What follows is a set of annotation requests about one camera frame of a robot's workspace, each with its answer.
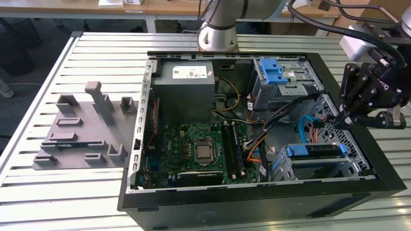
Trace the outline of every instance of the yellow wire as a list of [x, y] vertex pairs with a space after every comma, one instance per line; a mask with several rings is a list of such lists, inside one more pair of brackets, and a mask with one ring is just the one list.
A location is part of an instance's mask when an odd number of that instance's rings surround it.
[[220, 79], [222, 79], [222, 80], [228, 83], [228, 85], [232, 87], [232, 89], [236, 91], [236, 94], [237, 94], [237, 102], [236, 102], [236, 104], [234, 104], [232, 107], [229, 107], [229, 108], [213, 109], [213, 110], [212, 110], [213, 112], [225, 112], [225, 111], [229, 111], [229, 110], [234, 109], [234, 108], [237, 107], [238, 103], [240, 103], [240, 93], [238, 93], [238, 90], [236, 89], [236, 87], [232, 85], [232, 83], [230, 83], [225, 78], [220, 77]]

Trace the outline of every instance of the red wire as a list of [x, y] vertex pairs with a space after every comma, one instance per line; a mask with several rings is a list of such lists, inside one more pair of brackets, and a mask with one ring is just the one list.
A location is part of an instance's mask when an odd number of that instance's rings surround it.
[[153, 101], [154, 103], [153, 103], [153, 133], [152, 133], [152, 136], [149, 137], [149, 140], [148, 140], [148, 143], [146, 143], [146, 146], [145, 146], [145, 149], [144, 150], [146, 150], [148, 149], [148, 146], [149, 146], [149, 144], [150, 144], [150, 142], [152, 142], [152, 140], [153, 140], [153, 136], [154, 136], [154, 129], [156, 129], [156, 124], [154, 124], [154, 111], [156, 111], [156, 100]]

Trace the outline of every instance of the black hose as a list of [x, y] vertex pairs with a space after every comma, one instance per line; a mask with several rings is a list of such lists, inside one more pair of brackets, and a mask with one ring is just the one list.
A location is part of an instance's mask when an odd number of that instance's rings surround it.
[[369, 22], [369, 23], [389, 23], [392, 24], [393, 22], [391, 20], [382, 20], [382, 19], [376, 19], [376, 18], [362, 18], [362, 17], [356, 17], [349, 15], [345, 10], [342, 9], [342, 7], [338, 7], [338, 11], [341, 13], [341, 15], [354, 21], [362, 21], [362, 22]]
[[376, 5], [342, 5], [340, 2], [334, 3], [329, 0], [324, 0], [324, 2], [326, 2], [332, 6], [346, 8], [346, 9], [374, 9], [374, 10], [380, 9], [380, 6], [376, 6]]
[[309, 25], [314, 26], [316, 28], [318, 28], [320, 30], [340, 34], [340, 35], [345, 35], [348, 37], [360, 39], [370, 44], [373, 44], [376, 47], [378, 47], [382, 51], [385, 51], [393, 58], [393, 67], [395, 69], [400, 70], [404, 66], [405, 66], [405, 60], [403, 55], [400, 54], [400, 52], [382, 40], [374, 38], [372, 35], [354, 31], [354, 30], [349, 30], [337, 26], [329, 26], [324, 23], [320, 23], [314, 20], [312, 20], [310, 18], [305, 17], [304, 15], [301, 15], [296, 9], [292, 7], [294, 3], [294, 0], [290, 0], [288, 3], [288, 11], [289, 13], [298, 19], [301, 20], [304, 23], [308, 23]]

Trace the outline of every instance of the sticker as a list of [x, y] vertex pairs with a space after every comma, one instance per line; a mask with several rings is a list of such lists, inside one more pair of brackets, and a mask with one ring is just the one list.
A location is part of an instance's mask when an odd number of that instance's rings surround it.
[[72, 145], [70, 144], [56, 144], [57, 147], [62, 147], [62, 148], [70, 148]]
[[266, 169], [262, 167], [262, 165], [258, 166], [258, 172], [262, 174], [262, 176], [266, 175]]
[[252, 109], [253, 109], [253, 104], [252, 104], [252, 102], [246, 102], [246, 108], [248, 108], [249, 111], [252, 111]]
[[284, 77], [294, 77], [293, 72], [284, 72]]
[[125, 13], [144, 13], [142, 11], [125, 11]]
[[206, 78], [205, 66], [174, 66], [172, 78]]

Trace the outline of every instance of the white table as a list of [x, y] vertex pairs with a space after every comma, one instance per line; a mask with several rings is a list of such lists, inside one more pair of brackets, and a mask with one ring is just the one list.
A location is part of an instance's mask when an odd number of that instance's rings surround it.
[[[146, 51], [194, 51], [194, 36], [181, 34], [84, 33], [70, 38], [14, 135], [0, 157], [0, 230], [137, 231], [137, 224], [117, 212], [121, 168], [30, 169], [46, 136], [60, 93], [90, 101], [86, 81], [100, 81], [110, 100], [138, 98]], [[337, 38], [238, 36], [240, 51], [317, 52], [341, 80], [346, 57]], [[370, 130], [405, 185], [411, 188], [411, 128]], [[217, 227], [236, 231], [409, 230], [411, 189], [373, 200], [333, 218]]]

